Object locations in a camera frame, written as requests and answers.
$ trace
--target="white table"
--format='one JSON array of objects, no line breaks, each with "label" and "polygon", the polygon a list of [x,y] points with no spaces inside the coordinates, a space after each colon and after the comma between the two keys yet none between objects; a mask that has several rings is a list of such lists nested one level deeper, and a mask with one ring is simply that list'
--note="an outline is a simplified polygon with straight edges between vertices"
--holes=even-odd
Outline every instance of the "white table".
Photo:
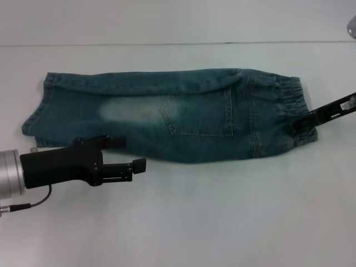
[{"label": "white table", "polygon": [[[299,76],[309,108],[354,92],[354,43],[0,49],[2,150],[29,151],[22,122],[47,71],[213,67]],[[356,116],[320,126],[317,143],[260,160],[148,160],[133,182],[53,186],[39,207],[0,219],[1,266],[354,266]],[[105,162],[134,156],[105,154]],[[2,204],[35,202],[46,187]]]}]

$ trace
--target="white wall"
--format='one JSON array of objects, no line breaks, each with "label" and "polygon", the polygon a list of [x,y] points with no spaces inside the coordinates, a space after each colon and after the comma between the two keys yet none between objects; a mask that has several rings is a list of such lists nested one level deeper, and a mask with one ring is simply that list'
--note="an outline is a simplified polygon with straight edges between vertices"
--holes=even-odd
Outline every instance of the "white wall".
[{"label": "white wall", "polygon": [[347,41],[352,0],[1,0],[0,45]]},{"label": "white wall", "polygon": [[[300,77],[310,109],[355,91],[354,42],[56,46],[350,40],[345,27],[356,12],[353,1],[207,1],[205,9],[202,3],[3,1],[2,45],[54,46],[0,47],[0,150],[26,153],[34,145],[20,127],[39,104],[47,72],[255,68]],[[257,27],[252,11],[269,19]],[[356,114],[318,132],[318,142],[268,159],[204,165],[148,160],[147,172],[131,183],[54,185],[41,206],[0,218],[0,266],[354,267]],[[136,158],[104,157],[105,163]],[[47,190],[27,190],[1,204],[36,202]]]}]

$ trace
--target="black cable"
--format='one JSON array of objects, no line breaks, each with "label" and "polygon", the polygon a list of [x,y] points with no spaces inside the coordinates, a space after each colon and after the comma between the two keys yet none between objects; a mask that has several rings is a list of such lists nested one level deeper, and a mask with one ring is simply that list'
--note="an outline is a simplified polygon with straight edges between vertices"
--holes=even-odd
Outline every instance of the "black cable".
[{"label": "black cable", "polygon": [[36,207],[38,206],[39,204],[42,204],[43,202],[45,202],[51,195],[52,193],[52,185],[48,185],[50,187],[50,190],[48,191],[48,194],[47,196],[42,199],[41,201],[35,203],[35,204],[31,204],[31,203],[25,203],[25,204],[19,204],[19,205],[10,205],[10,212],[13,212],[13,211],[17,211],[17,210],[25,210],[25,209],[30,209],[32,207]]},{"label": "black cable", "polygon": [[42,199],[41,201],[39,201],[39,202],[37,202],[37,203],[35,203],[35,204],[31,204],[31,207],[36,207],[36,206],[38,206],[39,204],[42,204],[43,202],[45,202],[45,201],[50,197],[50,195],[51,195],[51,193],[52,193],[52,185],[49,185],[49,187],[50,187],[50,190],[48,191],[47,196],[46,196],[44,199]]}]

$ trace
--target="jeans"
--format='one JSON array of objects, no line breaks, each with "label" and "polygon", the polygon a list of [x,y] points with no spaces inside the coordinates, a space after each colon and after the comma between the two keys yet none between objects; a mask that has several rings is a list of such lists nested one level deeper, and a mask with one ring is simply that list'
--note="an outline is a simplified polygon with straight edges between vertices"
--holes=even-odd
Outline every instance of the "jeans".
[{"label": "jeans", "polygon": [[103,133],[118,152],[179,162],[268,157],[318,139],[285,125],[308,114],[300,80],[242,69],[48,73],[42,102],[23,124],[38,147]]}]

